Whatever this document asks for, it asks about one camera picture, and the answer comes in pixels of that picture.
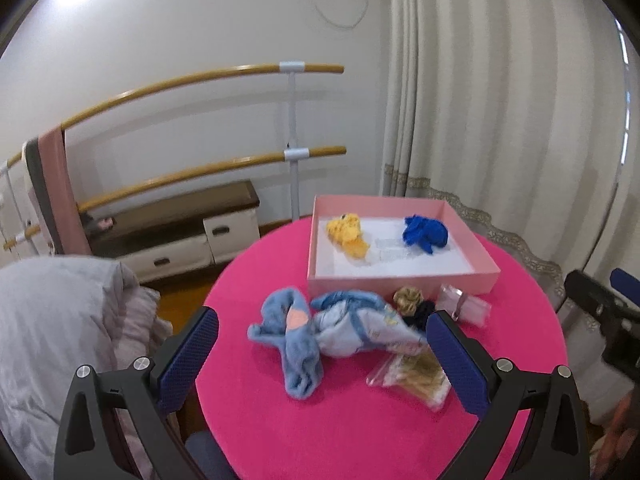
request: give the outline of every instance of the person's hand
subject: person's hand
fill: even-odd
[[[604,444],[602,444],[596,459],[596,467],[593,471],[595,478],[602,478],[616,458],[620,460],[624,458],[638,436],[638,430],[626,427],[626,418],[630,406],[631,393],[620,400],[613,415],[613,421],[605,434]]]

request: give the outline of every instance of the pink tablecloth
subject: pink tablecloth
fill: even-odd
[[[310,226],[300,220],[261,239],[211,290],[206,305],[220,316],[220,337],[196,382],[207,423],[243,480],[436,479],[476,423],[453,391],[431,413],[402,390],[369,387],[365,378],[383,357],[369,352],[322,358],[320,387],[308,400],[293,400],[278,351],[247,340],[271,292],[296,286],[306,293]],[[507,253],[481,241],[502,272],[484,297],[493,305],[488,326],[465,333],[522,370],[566,364],[560,325],[542,290]],[[525,421],[521,412],[489,478],[501,478]]]

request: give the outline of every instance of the curtain lace trim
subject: curtain lace trim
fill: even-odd
[[[494,243],[506,246],[518,253],[522,264],[529,270],[550,278],[555,286],[555,293],[564,296],[564,279],[561,267],[552,261],[537,257],[527,245],[526,241],[516,233],[511,233],[497,228],[492,224],[492,217],[486,211],[474,209],[462,203],[460,197],[447,191],[440,191],[431,187],[431,179],[427,177],[412,177],[406,173],[399,173],[390,164],[385,164],[385,174],[390,176],[393,182],[409,189],[419,189],[424,192],[425,198],[446,200],[465,221],[471,221],[482,225],[487,229],[486,238]]]

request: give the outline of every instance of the blue gripper pad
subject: blue gripper pad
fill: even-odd
[[[465,411],[482,419],[489,409],[486,378],[441,315],[427,318],[427,341]]]
[[[208,308],[184,337],[171,364],[158,380],[156,406],[163,416],[182,407],[217,338],[218,314]]]
[[[609,281],[620,294],[640,306],[640,281],[638,279],[622,269],[613,269]]]

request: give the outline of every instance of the wooden handrail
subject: wooden handrail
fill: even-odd
[[[225,79],[256,74],[275,74],[280,72],[286,71],[281,71],[280,65],[278,63],[271,63],[233,66],[230,68],[217,68],[215,70],[207,70],[206,72],[196,72],[180,77],[174,77],[172,79],[167,79],[165,81],[160,81],[149,86],[138,88],[137,90],[130,90],[120,95],[116,95],[116,97],[108,99],[98,105],[92,106],[91,108],[87,108],[87,110],[84,110],[79,114],[68,118],[66,121],[62,122],[61,127],[62,130],[66,130],[68,128],[71,128],[72,126],[76,126],[76,124],[79,124],[87,119],[90,119],[107,110],[111,110],[112,108],[120,106],[124,103],[135,101],[136,99],[140,99],[148,95],[158,94],[172,88],[178,88],[180,86],[186,86],[196,83],[204,83],[206,81],[213,81],[215,79]],[[344,72],[344,67],[338,64],[305,63],[304,72],[341,74]],[[21,158],[22,153],[16,153],[7,161],[7,167],[12,167],[14,164],[19,162]]]
[[[321,148],[309,149],[309,158],[315,158],[318,156],[331,156],[331,155],[344,155],[347,153],[347,148],[344,146],[322,146]],[[130,196],[151,191],[158,187],[170,186],[171,184],[178,184],[185,180],[191,180],[192,178],[199,178],[201,176],[212,175],[216,173],[223,173],[223,171],[241,170],[242,168],[250,168],[252,166],[261,166],[263,164],[273,164],[274,162],[284,162],[284,152],[265,153],[263,155],[242,156],[238,158],[232,158],[231,160],[225,160],[223,162],[212,162],[211,164],[204,164],[203,166],[196,166],[195,168],[189,168],[188,170],[181,170],[175,173],[169,173],[164,176],[158,176],[156,178],[150,178],[136,184],[135,186],[127,186],[116,191],[104,193],[102,195],[95,196],[85,202],[78,205],[78,212],[83,213],[89,209],[95,209],[104,205],[108,205],[118,200],[128,198]],[[27,227],[24,231],[24,238],[29,239],[40,232],[40,226],[35,224]],[[17,245],[16,238],[7,240],[3,248],[5,251],[15,247]]]

